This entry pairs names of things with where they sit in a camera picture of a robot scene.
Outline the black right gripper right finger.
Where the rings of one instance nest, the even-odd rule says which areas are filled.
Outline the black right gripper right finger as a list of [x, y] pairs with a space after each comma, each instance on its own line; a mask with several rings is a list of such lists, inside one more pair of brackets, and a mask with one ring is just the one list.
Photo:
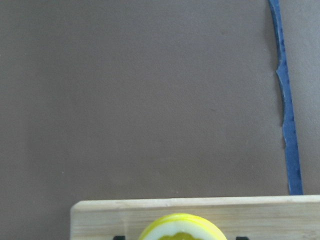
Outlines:
[[250, 240], [247, 236], [237, 236], [235, 240]]

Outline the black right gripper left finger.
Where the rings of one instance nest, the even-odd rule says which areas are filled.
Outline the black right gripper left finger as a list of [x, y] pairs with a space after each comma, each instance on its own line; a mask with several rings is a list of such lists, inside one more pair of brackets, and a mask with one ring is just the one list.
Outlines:
[[113, 237], [113, 240], [125, 240], [125, 236], [124, 235], [116, 235]]

